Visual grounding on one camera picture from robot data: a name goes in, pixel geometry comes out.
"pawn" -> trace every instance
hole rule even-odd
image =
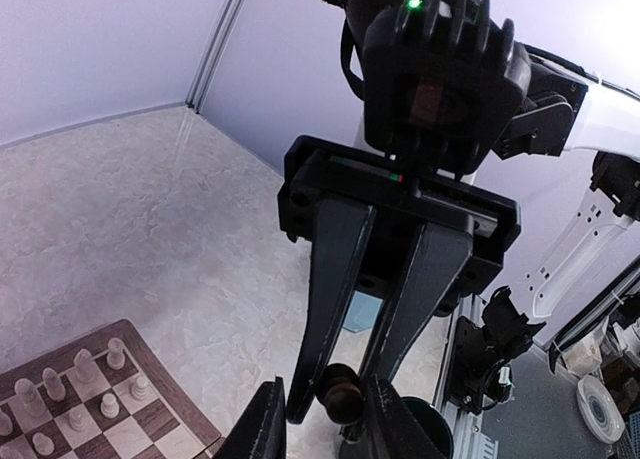
[[[138,376],[131,384],[131,396],[137,401],[144,401],[149,396],[149,379]]]
[[[18,379],[14,390],[31,417],[40,417],[45,413],[47,406],[42,400],[35,384],[29,379]]]
[[[67,391],[60,380],[60,376],[56,371],[47,367],[42,371],[42,381],[44,387],[47,390],[47,395],[55,402],[63,401],[67,396]]]
[[[100,412],[107,419],[115,419],[120,412],[120,405],[116,400],[116,396],[111,393],[107,393],[102,396],[102,403],[100,404]]]
[[[73,359],[76,368],[76,377],[84,384],[93,382],[96,378],[96,363],[91,357],[91,353],[86,349],[81,349]]]
[[[24,459],[24,456],[9,446],[0,447],[0,459]]]
[[[0,410],[0,436],[7,437],[13,432],[13,421],[8,414]]]
[[[124,342],[114,337],[113,339],[109,339],[108,348],[107,364],[114,371],[122,369],[126,360],[124,355]]]
[[[55,450],[53,441],[50,437],[45,436],[41,432],[37,432],[33,435],[33,448],[41,456],[50,456]]]
[[[82,414],[80,409],[71,409],[71,411],[69,411],[69,426],[76,432],[84,431],[86,423],[84,414]]]

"metal frame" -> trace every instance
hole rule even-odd
[[[209,86],[218,69],[224,48],[227,45],[227,41],[238,19],[244,1],[245,0],[225,0],[185,101],[187,106],[195,112],[199,113],[202,108],[202,104],[209,91]]]
[[[451,315],[447,343],[433,399],[433,406],[440,411],[451,428],[454,444],[453,459],[476,459],[483,443],[484,436],[480,432],[482,430],[482,414],[475,416],[464,412],[451,402],[445,402],[444,400],[446,378],[453,359],[453,345],[458,318],[465,316],[477,324],[480,321],[481,310],[482,299],[479,296],[471,296],[463,299],[460,306]]]

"light square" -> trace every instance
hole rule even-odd
[[[196,456],[203,448],[184,426],[178,426],[158,439],[156,447],[167,459],[188,459]]]
[[[137,399],[133,398],[133,396],[131,395],[131,385],[140,376],[141,374],[136,374],[135,376],[122,381],[120,384],[113,386],[113,392],[120,398],[120,401],[122,402],[124,407],[126,407],[127,411],[129,411],[129,414],[132,415],[158,399],[158,396],[151,385],[149,386],[149,395],[144,401],[138,401]]]
[[[69,382],[78,393],[78,397],[82,400],[82,402],[86,402],[92,397],[97,396],[98,394],[102,394],[111,386],[109,385],[109,381],[104,377],[100,368],[96,365],[96,378],[89,384],[85,384],[78,380],[76,376],[76,370],[72,369],[69,371],[68,377]]]
[[[78,432],[74,430],[71,427],[71,425],[69,425],[69,414],[71,413],[71,411],[76,409],[80,410],[84,415],[84,420],[86,424],[84,431]],[[56,424],[58,425],[58,428],[60,429],[60,432],[62,432],[62,435],[64,435],[64,437],[67,439],[67,442],[69,442],[69,445],[73,449],[77,448],[78,446],[84,444],[85,442],[93,439],[98,434],[100,434],[100,428],[96,424],[96,421],[93,420],[93,417],[91,417],[91,414],[89,414],[89,411],[87,411],[87,408],[82,404],[56,417],[55,421],[56,421]]]
[[[122,459],[131,459],[152,445],[133,417],[113,426],[104,435]]]
[[[7,403],[9,404],[11,412],[13,412],[20,429],[22,429],[22,432],[33,431],[53,419],[48,410],[45,410],[44,414],[40,417],[33,417],[24,408],[18,396],[11,396]]]

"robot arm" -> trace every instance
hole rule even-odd
[[[556,91],[547,93],[556,95],[557,100],[514,117],[494,151],[503,159],[522,152],[560,155],[572,149],[601,151],[594,161],[590,188],[572,220],[543,260],[523,281],[511,285],[516,297],[530,298],[534,318],[545,319],[599,254],[640,220],[640,96],[598,77],[576,74],[577,66],[570,65],[570,70],[550,59],[534,57],[546,70],[545,75],[560,84]],[[569,92],[588,88],[581,102],[580,98],[563,96],[567,81],[572,81]],[[571,128],[568,137],[563,133],[566,127]]]

